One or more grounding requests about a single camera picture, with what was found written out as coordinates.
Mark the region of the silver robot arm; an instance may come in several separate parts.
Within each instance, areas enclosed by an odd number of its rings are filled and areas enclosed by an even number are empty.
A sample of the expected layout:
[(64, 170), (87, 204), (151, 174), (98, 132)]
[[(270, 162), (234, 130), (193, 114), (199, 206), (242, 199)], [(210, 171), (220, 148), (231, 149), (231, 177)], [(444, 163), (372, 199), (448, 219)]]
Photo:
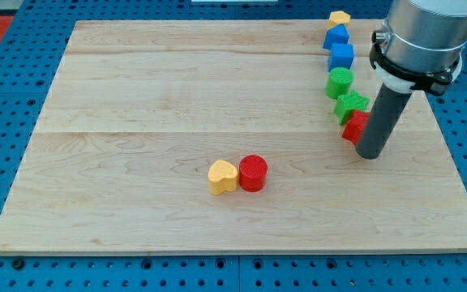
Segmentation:
[(369, 59), (390, 96), (443, 95), (461, 73), (467, 0), (394, 0)]

